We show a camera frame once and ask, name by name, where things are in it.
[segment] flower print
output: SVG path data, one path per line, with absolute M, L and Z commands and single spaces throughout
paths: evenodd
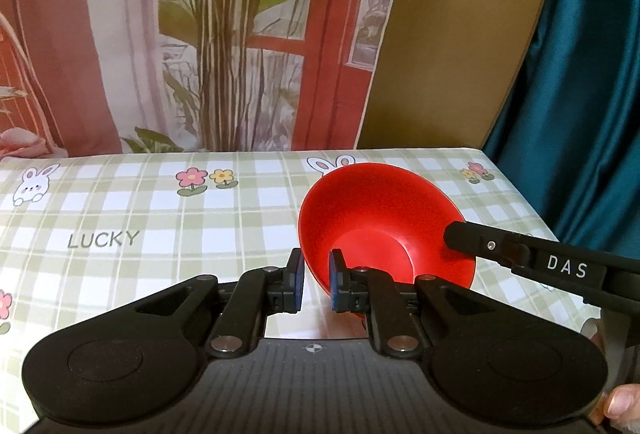
M 469 183 L 480 183 L 478 175 L 472 170 L 460 169 L 460 174 L 464 176 L 469 181 Z
M 178 184 L 182 187 L 178 194 L 185 197 L 202 194 L 207 190 L 207 186 L 204 185 L 207 174 L 207 171 L 200 170 L 197 167 L 190 167 L 176 174 L 175 179 L 178 180 Z
M 7 320 L 9 318 L 9 308 L 14 298 L 10 293 L 5 293 L 0 289 L 0 319 Z
M 234 172 L 231 169 L 216 169 L 209 177 L 219 189 L 231 189 L 238 185 L 238 180 L 234 178 Z
M 210 178 L 216 183 L 224 183 L 233 180 L 234 172 L 230 169 L 216 169 Z
M 197 167 L 190 167 L 176 174 L 175 179 L 180 182 L 180 187 L 188 187 L 191 185 L 203 185 L 206 176 L 207 171 L 200 170 Z
M 473 172 L 475 172 L 477 175 L 482 176 L 483 174 L 489 174 L 489 171 L 486 170 L 481 163 L 476 163 L 474 161 L 470 161 L 468 163 L 469 166 L 469 170 L 472 170 Z

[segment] metal screw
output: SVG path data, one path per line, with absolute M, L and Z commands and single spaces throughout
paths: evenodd
M 224 335 L 223 337 L 214 338 L 211 341 L 211 347 L 222 353 L 233 353 L 242 347 L 242 340 L 231 335 Z
M 402 353 L 406 351 L 413 351 L 420 345 L 417 338 L 410 337 L 408 335 L 398 335 L 397 337 L 391 337 L 386 345 L 389 346 L 394 351 L 401 351 Z

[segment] crosshair marking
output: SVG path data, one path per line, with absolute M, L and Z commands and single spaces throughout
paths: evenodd
M 320 344 L 309 344 L 308 346 L 305 347 L 305 350 L 313 354 L 319 353 L 323 349 L 324 348 Z

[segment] teal curtain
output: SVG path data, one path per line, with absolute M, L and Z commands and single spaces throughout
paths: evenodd
M 640 0 L 545 0 L 484 148 L 560 241 L 640 258 Z

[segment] green plaid tablecloth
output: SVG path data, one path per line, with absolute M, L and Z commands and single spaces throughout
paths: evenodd
M 335 169 L 340 155 L 347 156 L 338 166 L 381 162 L 424 176 L 468 221 L 554 239 L 513 185 L 472 149 L 4 159 L 2 431 L 21 432 L 35 420 L 20 366 L 50 332 L 201 273 L 235 281 L 252 268 L 283 266 L 298 245 L 297 216 L 307 191 L 321 172 Z M 578 297 L 483 259 L 472 289 L 574 330 L 598 315 Z M 354 316 L 331 313 L 307 271 L 302 312 L 270 318 L 267 334 L 328 338 L 364 330 Z

